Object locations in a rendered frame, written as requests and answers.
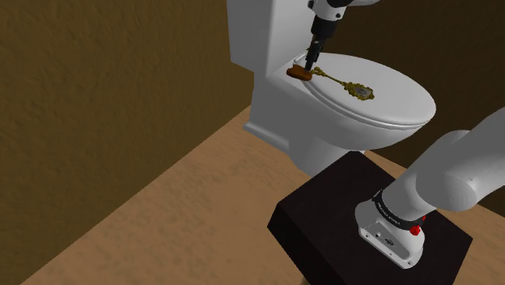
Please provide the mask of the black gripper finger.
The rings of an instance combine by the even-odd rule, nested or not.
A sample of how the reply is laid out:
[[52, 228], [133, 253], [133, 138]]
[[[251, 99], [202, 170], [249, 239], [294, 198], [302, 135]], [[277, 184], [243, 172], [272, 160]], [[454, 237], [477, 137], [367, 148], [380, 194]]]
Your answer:
[[311, 45], [308, 48], [308, 52], [306, 55], [306, 64], [304, 67], [306, 71], [312, 70], [312, 66], [315, 62], [317, 62], [317, 59], [320, 55], [321, 50], [323, 49], [324, 44], [325, 44], [325, 38], [314, 37], [312, 39]]

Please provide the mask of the brown flat oval piece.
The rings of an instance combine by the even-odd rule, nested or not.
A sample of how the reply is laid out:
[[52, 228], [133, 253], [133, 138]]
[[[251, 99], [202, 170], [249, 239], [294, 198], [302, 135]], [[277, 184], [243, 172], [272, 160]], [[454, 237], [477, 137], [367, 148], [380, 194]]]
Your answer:
[[286, 70], [286, 74], [292, 78], [299, 79], [302, 81], [310, 81], [312, 79], [312, 74], [310, 71], [305, 70], [302, 66], [293, 65]]

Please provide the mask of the ornate golden spoon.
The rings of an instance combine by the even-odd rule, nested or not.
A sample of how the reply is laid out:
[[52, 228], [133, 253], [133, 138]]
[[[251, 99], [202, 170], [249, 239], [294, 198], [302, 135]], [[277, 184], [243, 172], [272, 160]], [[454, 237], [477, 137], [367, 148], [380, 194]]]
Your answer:
[[316, 66], [309, 71], [312, 75], [317, 75], [320, 77], [325, 77], [331, 79], [334, 82], [343, 86], [344, 90], [349, 93], [350, 96], [355, 97], [358, 100], [373, 100], [375, 95], [370, 87], [367, 87], [361, 83], [345, 82], [326, 74], [320, 67]]

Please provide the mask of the white toilet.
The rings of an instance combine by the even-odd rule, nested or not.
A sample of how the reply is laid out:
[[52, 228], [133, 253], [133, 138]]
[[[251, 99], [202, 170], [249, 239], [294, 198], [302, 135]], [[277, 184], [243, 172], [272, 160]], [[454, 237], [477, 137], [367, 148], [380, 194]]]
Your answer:
[[227, 0], [231, 61], [254, 74], [244, 128], [286, 153], [315, 176], [349, 151], [391, 146], [435, 115], [428, 91], [388, 66], [360, 57], [322, 53], [317, 66], [373, 90], [358, 100], [325, 77], [302, 81], [286, 74], [306, 62], [310, 28], [320, 0]]

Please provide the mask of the dark robot stand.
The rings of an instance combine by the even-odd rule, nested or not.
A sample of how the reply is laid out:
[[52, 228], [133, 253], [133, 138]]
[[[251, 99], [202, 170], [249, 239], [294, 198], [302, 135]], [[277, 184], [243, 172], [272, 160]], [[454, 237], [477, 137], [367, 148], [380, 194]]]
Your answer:
[[402, 269], [360, 235], [354, 209], [393, 177], [352, 151], [286, 196], [268, 229], [309, 285], [453, 285], [472, 237], [428, 214], [420, 261]]

